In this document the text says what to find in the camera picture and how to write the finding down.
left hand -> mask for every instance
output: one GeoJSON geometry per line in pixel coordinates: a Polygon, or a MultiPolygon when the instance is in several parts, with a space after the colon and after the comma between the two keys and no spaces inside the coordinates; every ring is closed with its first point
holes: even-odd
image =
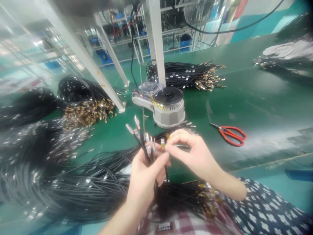
{"type": "Polygon", "coordinates": [[[143,216],[150,206],[154,197],[154,184],[157,180],[158,187],[162,185],[165,175],[165,165],[170,166],[169,154],[161,154],[155,162],[147,167],[145,155],[142,149],[139,150],[132,162],[130,184],[126,204],[143,216]]]}

hand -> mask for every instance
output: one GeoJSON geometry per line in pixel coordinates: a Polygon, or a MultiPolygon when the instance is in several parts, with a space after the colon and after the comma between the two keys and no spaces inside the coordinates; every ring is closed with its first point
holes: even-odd
{"type": "MultiPolygon", "coordinates": [[[[161,147],[157,145],[156,149],[157,151],[161,150],[161,147]]],[[[164,182],[165,165],[171,165],[168,153],[161,154],[150,167],[145,164],[145,155],[142,149],[134,157],[126,203],[132,205],[132,208],[138,213],[142,213],[141,216],[145,214],[153,200],[155,180],[157,180],[158,187],[164,182]]]]}
{"type": "Polygon", "coordinates": [[[189,132],[179,129],[170,135],[165,145],[165,151],[185,163],[197,176],[212,183],[223,170],[215,161],[210,150],[200,136],[191,135],[189,132]],[[175,144],[185,144],[191,151],[185,152],[175,144]]]}

patterned clothing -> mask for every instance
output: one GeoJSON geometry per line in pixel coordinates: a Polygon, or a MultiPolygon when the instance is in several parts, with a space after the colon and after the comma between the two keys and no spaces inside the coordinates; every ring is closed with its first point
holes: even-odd
{"type": "MultiPolygon", "coordinates": [[[[187,211],[177,211],[171,214],[167,222],[173,222],[174,233],[176,235],[243,235],[234,222],[231,211],[227,203],[213,202],[216,212],[214,218],[204,217],[200,219],[194,214],[187,211]]],[[[151,222],[149,218],[144,218],[141,221],[137,235],[157,235],[156,226],[158,224],[151,222]]]]}
{"type": "Polygon", "coordinates": [[[312,234],[313,218],[310,215],[264,185],[250,179],[240,180],[247,187],[246,199],[237,202],[225,198],[242,231],[247,234],[312,234]]]}
{"type": "MultiPolygon", "coordinates": [[[[190,212],[177,211],[168,220],[174,225],[174,231],[159,234],[312,234],[313,218],[310,215],[264,185],[245,178],[240,180],[247,187],[245,200],[234,201],[212,189],[209,198],[213,200],[208,204],[214,216],[203,216],[204,219],[200,219],[190,212]]],[[[141,221],[137,235],[158,235],[157,225],[151,222],[150,215],[141,221]]]]}

scissor handle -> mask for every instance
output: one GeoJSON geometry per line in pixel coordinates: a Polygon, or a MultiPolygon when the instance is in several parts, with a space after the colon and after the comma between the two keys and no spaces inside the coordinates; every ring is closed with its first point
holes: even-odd
{"type": "Polygon", "coordinates": [[[238,135],[233,135],[232,132],[229,131],[229,130],[223,131],[222,129],[219,129],[218,131],[221,133],[221,135],[224,137],[224,139],[225,139],[228,143],[230,143],[231,145],[240,147],[240,146],[243,146],[243,145],[245,144],[245,143],[244,143],[244,140],[243,140],[242,138],[240,138],[238,135]],[[232,138],[238,140],[240,144],[237,144],[237,143],[234,143],[234,142],[230,141],[229,138],[227,138],[226,135],[229,135],[230,137],[232,137],[232,138]]]}
{"type": "Polygon", "coordinates": [[[247,135],[242,131],[242,130],[240,130],[239,128],[237,128],[237,127],[227,127],[227,126],[221,126],[221,128],[226,128],[227,130],[227,132],[228,133],[230,133],[230,134],[232,134],[232,135],[234,135],[234,136],[237,136],[238,138],[240,138],[240,139],[242,139],[242,140],[244,140],[244,139],[246,139],[247,138],[247,135]],[[242,136],[240,136],[240,135],[237,135],[236,133],[234,133],[234,132],[232,132],[232,131],[230,131],[229,129],[233,129],[233,130],[236,130],[236,131],[238,131],[242,136]]]}

blue polka dot fabric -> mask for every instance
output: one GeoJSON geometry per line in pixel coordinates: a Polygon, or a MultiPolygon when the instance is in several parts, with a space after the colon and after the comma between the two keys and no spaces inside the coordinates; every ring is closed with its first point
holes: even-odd
{"type": "Polygon", "coordinates": [[[225,196],[237,226],[247,234],[313,234],[313,218],[279,194],[250,179],[240,178],[247,197],[234,201],[225,196]]]}

